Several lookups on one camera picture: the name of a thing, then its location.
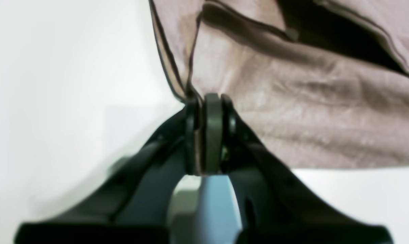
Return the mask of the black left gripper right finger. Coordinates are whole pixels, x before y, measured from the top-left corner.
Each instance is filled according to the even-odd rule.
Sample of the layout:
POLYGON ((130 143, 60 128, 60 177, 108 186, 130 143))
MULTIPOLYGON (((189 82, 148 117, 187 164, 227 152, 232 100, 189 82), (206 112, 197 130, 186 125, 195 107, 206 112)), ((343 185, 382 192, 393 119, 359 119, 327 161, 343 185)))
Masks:
POLYGON ((237 244, 392 244, 384 226, 357 221, 311 191, 257 138, 229 96, 204 98, 204 172, 229 177, 237 244))

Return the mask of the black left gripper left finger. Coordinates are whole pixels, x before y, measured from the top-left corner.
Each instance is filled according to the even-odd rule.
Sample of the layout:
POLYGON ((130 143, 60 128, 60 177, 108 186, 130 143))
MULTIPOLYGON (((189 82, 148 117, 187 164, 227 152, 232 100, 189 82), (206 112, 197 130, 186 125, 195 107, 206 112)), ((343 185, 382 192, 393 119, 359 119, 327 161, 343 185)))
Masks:
POLYGON ((174 244, 168 226, 172 194, 195 174, 198 102, 164 122, 90 196, 53 218, 24 223, 16 244, 174 244))

